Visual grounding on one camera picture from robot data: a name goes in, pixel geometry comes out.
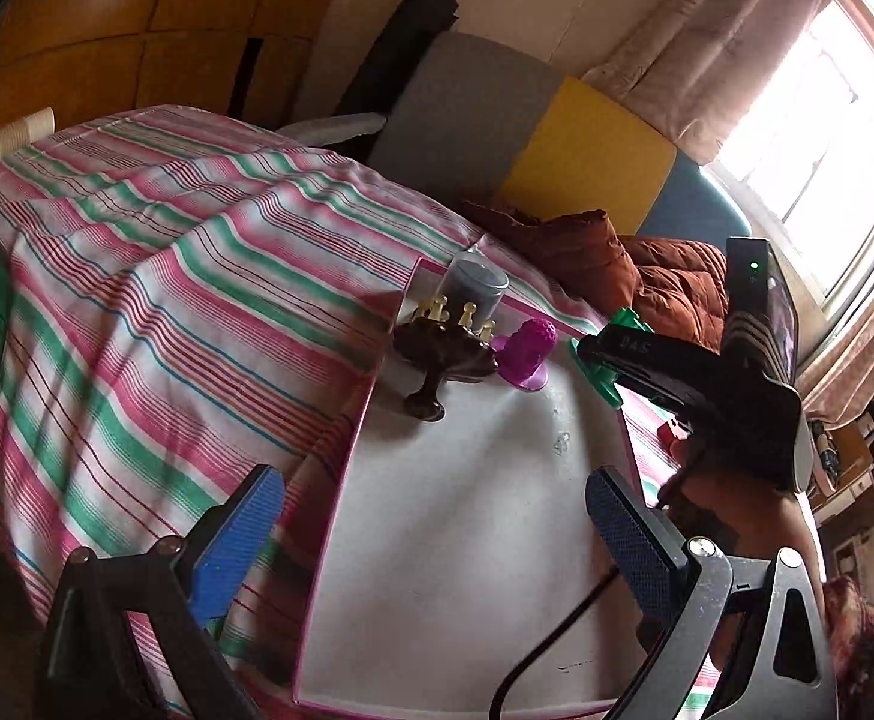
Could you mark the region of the person's right hand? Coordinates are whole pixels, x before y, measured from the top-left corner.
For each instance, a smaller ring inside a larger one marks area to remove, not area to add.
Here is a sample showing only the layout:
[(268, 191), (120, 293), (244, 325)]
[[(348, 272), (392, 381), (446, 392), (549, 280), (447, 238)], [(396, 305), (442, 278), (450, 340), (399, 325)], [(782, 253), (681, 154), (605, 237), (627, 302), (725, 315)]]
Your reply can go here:
[(683, 496), (695, 509), (711, 512), (736, 535), (739, 556), (770, 559), (785, 546), (798, 551), (819, 611), (825, 614), (816, 530), (807, 523), (798, 499), (720, 465), (697, 437), (675, 440), (669, 455), (681, 472), (660, 489), (661, 499), (671, 504)]

